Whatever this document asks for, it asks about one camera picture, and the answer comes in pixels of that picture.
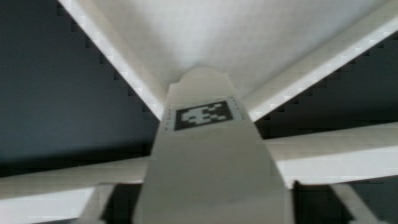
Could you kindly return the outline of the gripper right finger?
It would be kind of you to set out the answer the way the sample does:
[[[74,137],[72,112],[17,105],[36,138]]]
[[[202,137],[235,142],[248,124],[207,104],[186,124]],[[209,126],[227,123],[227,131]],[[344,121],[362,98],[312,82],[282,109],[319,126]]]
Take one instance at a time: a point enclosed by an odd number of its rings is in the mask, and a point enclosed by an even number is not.
[[[365,181],[335,184],[294,182],[296,224],[386,224],[365,197]]]

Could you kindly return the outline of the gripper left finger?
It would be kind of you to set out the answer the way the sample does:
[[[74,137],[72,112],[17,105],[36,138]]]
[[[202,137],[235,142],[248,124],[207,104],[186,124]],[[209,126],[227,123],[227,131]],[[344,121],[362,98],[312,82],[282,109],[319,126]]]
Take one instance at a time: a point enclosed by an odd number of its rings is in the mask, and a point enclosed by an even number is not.
[[[141,183],[100,184],[74,224],[134,224]]]

